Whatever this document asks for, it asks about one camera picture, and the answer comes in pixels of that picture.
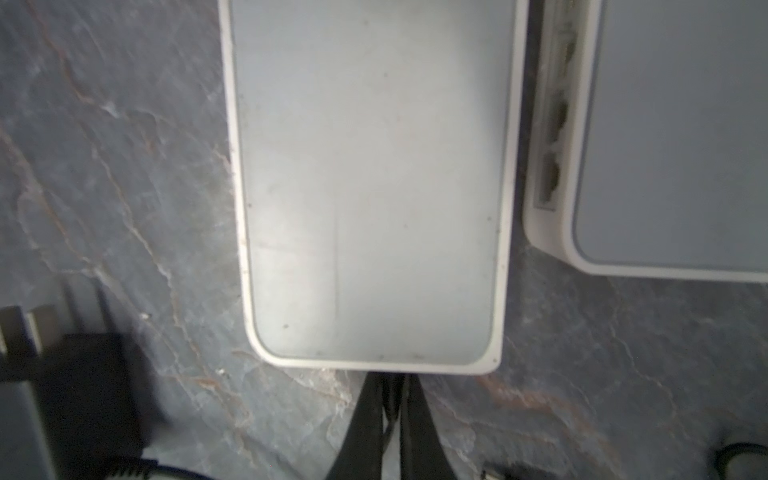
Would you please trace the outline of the black power adapter with cable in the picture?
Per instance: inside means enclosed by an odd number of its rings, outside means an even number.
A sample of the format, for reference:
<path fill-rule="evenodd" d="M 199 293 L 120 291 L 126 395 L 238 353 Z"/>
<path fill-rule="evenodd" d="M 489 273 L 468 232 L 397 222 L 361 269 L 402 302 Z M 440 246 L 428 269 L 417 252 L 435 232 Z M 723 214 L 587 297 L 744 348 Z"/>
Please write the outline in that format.
<path fill-rule="evenodd" d="M 389 446 L 399 419 L 404 381 L 405 375 L 401 373 L 385 373 L 383 375 L 382 407 L 385 422 L 382 437 L 383 452 Z"/>

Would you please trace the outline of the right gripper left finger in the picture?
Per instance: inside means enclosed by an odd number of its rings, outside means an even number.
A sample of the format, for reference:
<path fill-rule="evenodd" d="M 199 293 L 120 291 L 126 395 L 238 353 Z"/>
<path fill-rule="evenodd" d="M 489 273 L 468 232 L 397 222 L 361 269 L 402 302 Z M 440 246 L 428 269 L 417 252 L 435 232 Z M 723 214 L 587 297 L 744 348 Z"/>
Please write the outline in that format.
<path fill-rule="evenodd" d="M 328 480 L 378 480 L 382 475 L 384 380 L 366 375 L 341 449 Z"/>

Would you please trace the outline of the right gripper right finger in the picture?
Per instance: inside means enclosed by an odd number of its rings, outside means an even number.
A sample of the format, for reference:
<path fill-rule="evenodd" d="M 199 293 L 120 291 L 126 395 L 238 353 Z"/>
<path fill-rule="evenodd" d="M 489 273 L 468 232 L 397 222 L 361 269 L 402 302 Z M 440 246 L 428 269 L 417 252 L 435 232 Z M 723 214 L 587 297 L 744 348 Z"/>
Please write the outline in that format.
<path fill-rule="evenodd" d="M 404 480 L 456 480 L 419 377 L 406 374 L 400 405 L 400 475 Z"/>

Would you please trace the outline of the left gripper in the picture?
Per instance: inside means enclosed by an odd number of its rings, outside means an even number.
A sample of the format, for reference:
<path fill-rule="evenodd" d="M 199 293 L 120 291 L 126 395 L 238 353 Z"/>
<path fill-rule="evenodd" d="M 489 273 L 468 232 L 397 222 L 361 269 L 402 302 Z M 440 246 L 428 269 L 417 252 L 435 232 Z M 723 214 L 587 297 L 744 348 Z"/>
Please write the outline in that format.
<path fill-rule="evenodd" d="M 65 335 L 51 306 L 2 308 L 2 478 L 199 478 L 144 448 L 120 335 Z"/>

